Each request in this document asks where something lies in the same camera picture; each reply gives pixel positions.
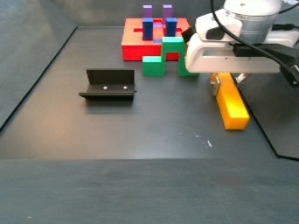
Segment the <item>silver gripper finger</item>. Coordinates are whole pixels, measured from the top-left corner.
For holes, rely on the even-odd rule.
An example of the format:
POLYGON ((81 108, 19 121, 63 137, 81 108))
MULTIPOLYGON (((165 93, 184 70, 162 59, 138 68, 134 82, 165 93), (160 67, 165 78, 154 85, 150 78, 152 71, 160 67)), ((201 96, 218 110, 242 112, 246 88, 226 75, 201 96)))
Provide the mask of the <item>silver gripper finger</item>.
POLYGON ((220 77, 216 73, 209 75, 209 84, 212 86, 212 94, 217 95, 220 89, 220 77))
POLYGON ((248 77, 248 73, 240 73, 240 74, 237 75, 237 77, 234 78, 236 83, 237 83, 237 84, 241 84, 242 81, 246 79, 246 77, 248 77))

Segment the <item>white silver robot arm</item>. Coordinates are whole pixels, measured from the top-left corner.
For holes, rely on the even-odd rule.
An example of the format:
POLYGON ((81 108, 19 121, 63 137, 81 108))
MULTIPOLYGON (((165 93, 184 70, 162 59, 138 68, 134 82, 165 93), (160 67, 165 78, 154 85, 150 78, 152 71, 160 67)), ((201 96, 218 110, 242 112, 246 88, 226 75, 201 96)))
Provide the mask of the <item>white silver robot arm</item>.
POLYGON ((182 33, 188 47, 185 68, 190 73, 280 73, 299 87, 299 31, 274 28, 281 0, 225 0, 221 9, 197 17, 182 33))

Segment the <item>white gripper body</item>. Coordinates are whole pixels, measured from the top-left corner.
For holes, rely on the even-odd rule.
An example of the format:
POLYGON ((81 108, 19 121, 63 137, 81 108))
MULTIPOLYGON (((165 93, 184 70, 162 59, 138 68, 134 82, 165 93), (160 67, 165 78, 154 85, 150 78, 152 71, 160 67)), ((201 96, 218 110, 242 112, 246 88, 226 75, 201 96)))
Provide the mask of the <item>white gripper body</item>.
POLYGON ((293 50, 299 31, 273 31, 278 8, 221 8, 196 18, 188 40, 185 68, 192 73, 276 73, 282 61, 261 50, 293 50))

